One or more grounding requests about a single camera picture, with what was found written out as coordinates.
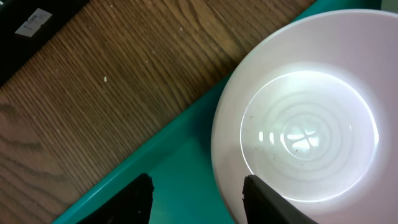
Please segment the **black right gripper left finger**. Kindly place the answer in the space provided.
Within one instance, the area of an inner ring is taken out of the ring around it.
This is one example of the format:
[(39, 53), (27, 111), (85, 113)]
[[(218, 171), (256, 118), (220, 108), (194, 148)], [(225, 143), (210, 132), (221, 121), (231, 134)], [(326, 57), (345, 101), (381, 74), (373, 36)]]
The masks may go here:
[(148, 224), (153, 203), (152, 178), (143, 173), (79, 224)]

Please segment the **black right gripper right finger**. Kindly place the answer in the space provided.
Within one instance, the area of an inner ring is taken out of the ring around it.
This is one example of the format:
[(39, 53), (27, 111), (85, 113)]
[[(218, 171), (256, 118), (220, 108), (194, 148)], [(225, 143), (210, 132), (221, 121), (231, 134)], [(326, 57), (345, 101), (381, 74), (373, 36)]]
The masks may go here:
[(317, 224), (256, 175), (244, 178), (243, 204), (248, 223)]

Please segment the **pink small bowl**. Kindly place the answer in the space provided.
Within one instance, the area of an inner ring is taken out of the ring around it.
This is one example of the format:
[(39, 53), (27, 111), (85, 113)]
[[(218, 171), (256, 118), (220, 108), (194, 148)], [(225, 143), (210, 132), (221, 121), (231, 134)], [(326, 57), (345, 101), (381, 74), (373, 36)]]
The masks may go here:
[(216, 184), (246, 223), (254, 174), (318, 223), (397, 222), (397, 14), (322, 12), (260, 42), (212, 127)]

